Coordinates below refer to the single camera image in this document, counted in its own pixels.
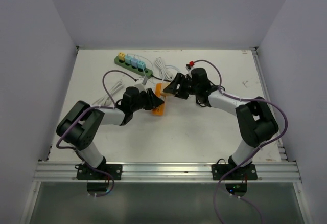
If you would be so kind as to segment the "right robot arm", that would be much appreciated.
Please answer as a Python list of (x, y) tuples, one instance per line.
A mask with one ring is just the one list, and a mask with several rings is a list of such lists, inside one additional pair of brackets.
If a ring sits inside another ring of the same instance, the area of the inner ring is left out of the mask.
[(229, 157), (227, 167), (228, 175), (236, 180), (246, 173), (245, 167), (252, 163), (255, 150), (279, 130), (268, 104), (262, 97), (244, 99), (232, 96), (221, 86), (213, 85), (204, 68), (192, 69), (187, 75), (178, 73), (162, 92), (180, 99), (194, 95), (200, 105), (223, 110), (237, 118), (242, 140)]

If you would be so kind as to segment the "green power strip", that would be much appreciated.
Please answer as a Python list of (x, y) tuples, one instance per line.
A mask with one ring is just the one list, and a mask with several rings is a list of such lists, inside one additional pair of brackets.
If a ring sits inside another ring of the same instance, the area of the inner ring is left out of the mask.
[(123, 62), (122, 60), (119, 60), (119, 57), (116, 56), (114, 59), (114, 63), (128, 71), (131, 71), (135, 74), (138, 74), (140, 76), (146, 76), (147, 78), (153, 77), (153, 71), (149, 68), (145, 68), (144, 70), (142, 68), (138, 68), (137, 66), (132, 66), (130, 64), (127, 64)]

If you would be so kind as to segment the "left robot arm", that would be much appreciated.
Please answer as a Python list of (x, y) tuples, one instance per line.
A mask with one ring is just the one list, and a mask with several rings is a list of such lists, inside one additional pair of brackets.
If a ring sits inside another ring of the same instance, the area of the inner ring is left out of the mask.
[(106, 160), (94, 143), (99, 127), (124, 126), (133, 118), (134, 112), (153, 110), (163, 104), (164, 100), (156, 96), (150, 88), (139, 91), (136, 87), (126, 88), (115, 107), (92, 107), (84, 101), (78, 101), (56, 128), (56, 134), (60, 137), (56, 147), (74, 150), (89, 165), (89, 175), (94, 179), (101, 179), (106, 173)]

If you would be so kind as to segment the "orange power strip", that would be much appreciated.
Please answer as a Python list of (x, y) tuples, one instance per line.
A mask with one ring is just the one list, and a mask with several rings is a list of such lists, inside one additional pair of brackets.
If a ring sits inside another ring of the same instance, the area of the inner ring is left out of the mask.
[[(168, 96), (164, 89), (169, 85), (168, 82), (157, 83), (155, 86), (155, 95), (160, 98), (163, 102), (165, 102), (166, 97)], [(165, 111), (165, 104), (163, 103), (157, 108), (152, 109), (152, 114), (155, 116), (163, 116)]]

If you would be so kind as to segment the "beige cube plug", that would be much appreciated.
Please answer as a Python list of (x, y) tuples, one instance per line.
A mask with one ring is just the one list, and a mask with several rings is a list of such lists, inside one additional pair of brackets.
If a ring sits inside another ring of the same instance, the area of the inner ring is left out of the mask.
[(161, 85), (161, 90), (160, 90), (160, 94), (162, 96), (168, 97), (168, 96), (174, 96), (172, 88), (170, 87), (170, 83), (168, 82), (164, 82)]

